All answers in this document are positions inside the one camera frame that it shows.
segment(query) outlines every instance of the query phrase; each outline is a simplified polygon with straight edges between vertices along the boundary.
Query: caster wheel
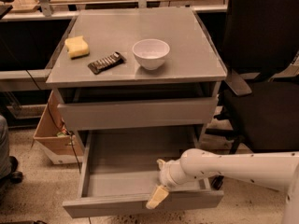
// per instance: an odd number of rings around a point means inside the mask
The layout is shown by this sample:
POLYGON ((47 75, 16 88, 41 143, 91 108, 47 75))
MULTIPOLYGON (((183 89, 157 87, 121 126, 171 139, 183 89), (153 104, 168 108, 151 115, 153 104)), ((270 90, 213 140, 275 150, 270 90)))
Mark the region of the caster wheel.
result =
POLYGON ((15 171, 10 174, 10 182, 17 184, 22 182, 22 172, 15 171))
POLYGON ((223 184, 223 176, 217 176, 212 181, 212 187, 216 190, 219 190, 222 187, 223 184))

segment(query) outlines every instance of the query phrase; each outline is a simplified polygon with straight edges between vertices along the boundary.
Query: chair backrest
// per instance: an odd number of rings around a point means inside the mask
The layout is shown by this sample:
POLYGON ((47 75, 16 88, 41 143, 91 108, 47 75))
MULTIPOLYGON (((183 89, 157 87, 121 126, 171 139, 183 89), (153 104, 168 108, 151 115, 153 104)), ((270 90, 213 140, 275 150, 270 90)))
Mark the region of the chair backrest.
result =
POLYGON ((238 73, 272 76, 299 50, 299 0, 229 0, 220 54, 238 73))

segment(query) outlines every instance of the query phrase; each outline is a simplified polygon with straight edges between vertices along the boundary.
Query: gray cabinet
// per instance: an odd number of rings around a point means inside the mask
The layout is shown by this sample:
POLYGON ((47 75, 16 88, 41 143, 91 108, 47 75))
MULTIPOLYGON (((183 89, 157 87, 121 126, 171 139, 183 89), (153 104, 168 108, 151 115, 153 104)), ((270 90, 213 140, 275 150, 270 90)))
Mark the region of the gray cabinet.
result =
POLYGON ((63 48, 47 81, 66 127, 84 147, 71 217, 95 217, 215 207, 223 195, 208 180, 174 192, 156 210, 145 206, 159 185, 157 159, 177 159, 198 147, 226 73, 192 10, 186 7, 81 11, 71 36, 83 35, 90 56, 70 60, 63 48), (132 46, 165 40, 166 63, 147 71, 132 46), (113 51, 127 62, 95 76, 87 67, 113 51))

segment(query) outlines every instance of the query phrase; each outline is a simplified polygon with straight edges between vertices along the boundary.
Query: bowl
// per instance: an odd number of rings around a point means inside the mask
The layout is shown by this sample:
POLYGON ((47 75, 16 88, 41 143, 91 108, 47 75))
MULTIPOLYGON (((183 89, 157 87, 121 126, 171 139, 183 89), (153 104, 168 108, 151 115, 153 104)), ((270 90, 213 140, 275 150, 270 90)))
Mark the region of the bowl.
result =
POLYGON ((164 64, 169 50, 168 44, 158 39, 145 39, 133 45, 136 60, 148 70, 155 70, 164 64))

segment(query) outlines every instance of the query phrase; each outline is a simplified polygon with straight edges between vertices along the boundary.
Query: black office chair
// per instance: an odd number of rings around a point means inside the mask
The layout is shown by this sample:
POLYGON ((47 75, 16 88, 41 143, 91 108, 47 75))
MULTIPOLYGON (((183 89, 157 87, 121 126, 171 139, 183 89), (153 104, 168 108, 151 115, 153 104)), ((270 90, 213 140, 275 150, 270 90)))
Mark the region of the black office chair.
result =
MULTIPOLYGON (((223 110, 216 118, 233 126, 230 153, 241 142, 253 152, 299 150, 299 82, 267 82, 296 58, 298 11, 299 0, 229 0, 218 47, 229 74, 220 92, 223 110), (259 75, 246 83, 239 75, 244 73, 259 75)), ((213 187, 220 186, 218 178, 213 187)))

